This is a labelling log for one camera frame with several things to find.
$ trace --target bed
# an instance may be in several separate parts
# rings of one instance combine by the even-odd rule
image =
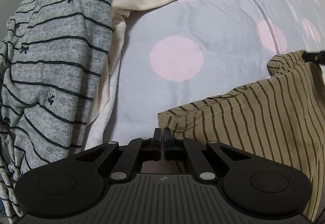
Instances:
[[[1,27],[20,1],[1,1]],[[151,137],[158,113],[266,79],[276,54],[322,50],[324,6],[325,0],[177,0],[132,14],[112,100],[88,125],[84,145]],[[169,166],[148,163],[144,170]],[[308,216],[322,223],[324,192],[318,199]]]

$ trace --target brown striped garment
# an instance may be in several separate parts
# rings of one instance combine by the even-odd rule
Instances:
[[[303,51],[276,55],[271,78],[158,114],[159,127],[200,144],[217,140],[301,170],[313,185],[304,215],[314,220],[324,183],[325,85]]]

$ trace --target clothing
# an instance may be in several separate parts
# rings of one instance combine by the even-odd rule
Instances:
[[[301,170],[312,182],[304,211],[313,221],[324,182],[325,85],[319,65],[302,51],[275,55],[272,77],[158,114],[173,136],[217,140]]]
[[[0,46],[0,198],[23,215],[15,183],[80,152],[112,42],[110,0],[25,0]]]
[[[86,141],[84,144],[86,150],[98,144],[102,144],[103,132],[113,111],[117,79],[114,79],[115,83],[112,83],[110,76],[113,75],[114,72],[117,72],[114,74],[117,76],[119,73],[119,66],[116,64],[118,58],[120,58],[124,44],[126,30],[125,18],[129,17],[134,11],[145,11],[158,8],[173,1],[175,0],[111,0],[113,40],[87,122],[88,125],[93,123],[96,124],[96,126],[94,126],[95,129],[89,128],[89,130],[86,130],[84,138],[84,141]],[[103,111],[105,115],[101,115],[99,118],[100,123],[98,121],[96,122],[95,120]]]

